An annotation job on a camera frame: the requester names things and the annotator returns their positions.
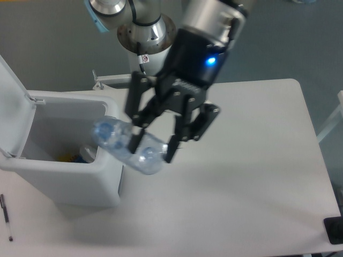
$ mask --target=gray floor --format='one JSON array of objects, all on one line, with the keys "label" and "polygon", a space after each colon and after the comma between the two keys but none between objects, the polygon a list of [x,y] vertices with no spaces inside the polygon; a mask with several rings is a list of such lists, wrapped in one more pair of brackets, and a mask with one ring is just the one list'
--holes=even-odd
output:
[{"label": "gray floor", "polygon": [[[179,26],[181,0],[162,0],[162,8]],[[217,82],[294,78],[317,131],[343,90],[342,10],[343,0],[258,0]],[[0,3],[0,24],[0,54],[28,89],[86,90],[94,85],[92,69],[129,73],[116,33],[98,33],[82,0]],[[337,187],[342,136],[341,123],[321,144]]]}]

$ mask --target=open lid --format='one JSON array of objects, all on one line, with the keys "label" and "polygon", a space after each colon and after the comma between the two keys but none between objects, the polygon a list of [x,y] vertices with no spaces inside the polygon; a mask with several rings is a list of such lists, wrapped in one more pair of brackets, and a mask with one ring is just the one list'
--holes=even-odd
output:
[{"label": "open lid", "polygon": [[20,157],[35,109],[34,100],[0,55],[0,155]]}]

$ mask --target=black device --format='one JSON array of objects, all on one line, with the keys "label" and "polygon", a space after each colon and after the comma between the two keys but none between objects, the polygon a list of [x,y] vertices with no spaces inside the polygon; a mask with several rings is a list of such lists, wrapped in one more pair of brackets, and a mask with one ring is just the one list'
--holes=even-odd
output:
[{"label": "black device", "polygon": [[[162,69],[154,77],[132,73],[125,113],[140,130],[132,134],[130,152],[136,152],[146,128],[171,110],[175,113],[174,135],[164,156],[170,163],[180,142],[199,140],[219,114],[220,108],[206,94],[244,25],[247,11],[237,2],[193,1]],[[155,95],[139,110],[141,97],[150,88]],[[192,120],[196,109],[199,114]]]}]

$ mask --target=metal bracket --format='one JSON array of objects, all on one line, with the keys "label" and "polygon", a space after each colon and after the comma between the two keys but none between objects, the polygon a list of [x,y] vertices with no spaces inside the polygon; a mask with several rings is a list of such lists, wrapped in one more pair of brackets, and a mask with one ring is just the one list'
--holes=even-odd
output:
[{"label": "metal bracket", "polygon": [[96,83],[94,87],[101,90],[105,88],[103,84],[106,84],[106,85],[128,84],[131,81],[131,74],[98,77],[95,73],[95,70],[93,70],[92,72],[93,72],[94,82]]},{"label": "metal bracket", "polygon": [[1,152],[5,157],[7,157],[7,158],[11,158],[11,157],[14,156],[13,154],[11,154],[11,153],[5,151],[4,149],[2,149],[1,147],[0,147],[0,152]]},{"label": "metal bracket", "polygon": [[36,105],[38,105],[38,104],[46,104],[44,99],[37,99],[37,98],[31,97],[29,94],[26,94],[25,98],[27,98],[30,101],[34,102],[34,104],[36,104]]}]

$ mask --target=white trash bin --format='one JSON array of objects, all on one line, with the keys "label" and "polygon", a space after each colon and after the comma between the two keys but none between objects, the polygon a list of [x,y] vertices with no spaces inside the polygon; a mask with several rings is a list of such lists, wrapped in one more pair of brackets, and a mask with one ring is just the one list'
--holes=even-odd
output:
[{"label": "white trash bin", "polygon": [[[123,164],[96,146],[91,129],[119,111],[109,97],[26,90],[0,56],[0,169],[58,203],[116,206]],[[57,161],[82,145],[97,149],[94,162]]]}]

